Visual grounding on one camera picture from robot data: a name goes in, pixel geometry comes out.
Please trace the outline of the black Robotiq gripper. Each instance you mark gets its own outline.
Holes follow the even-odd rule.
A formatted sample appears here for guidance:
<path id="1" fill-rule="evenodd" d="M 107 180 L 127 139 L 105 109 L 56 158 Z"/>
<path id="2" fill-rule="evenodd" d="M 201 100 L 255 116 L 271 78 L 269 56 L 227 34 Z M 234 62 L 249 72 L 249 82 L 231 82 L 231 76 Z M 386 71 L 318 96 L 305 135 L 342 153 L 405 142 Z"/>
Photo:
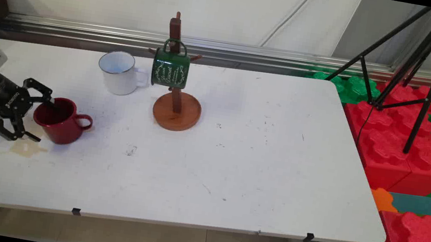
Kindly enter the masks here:
<path id="1" fill-rule="evenodd" d="M 31 139 L 40 142 L 41 138 L 25 129 L 23 118 L 26 114 L 15 114 L 12 108 L 29 108 L 30 103 L 39 103 L 57 109 L 55 99 L 52 98 L 52 89 L 41 84 L 33 78 L 24 80 L 23 86 L 18 86 L 9 78 L 0 73 L 0 136 L 8 141 L 18 139 Z M 41 93 L 41 96 L 30 96 L 28 89 L 32 88 Z M 4 126 L 4 120 L 10 120 L 13 131 Z"/>

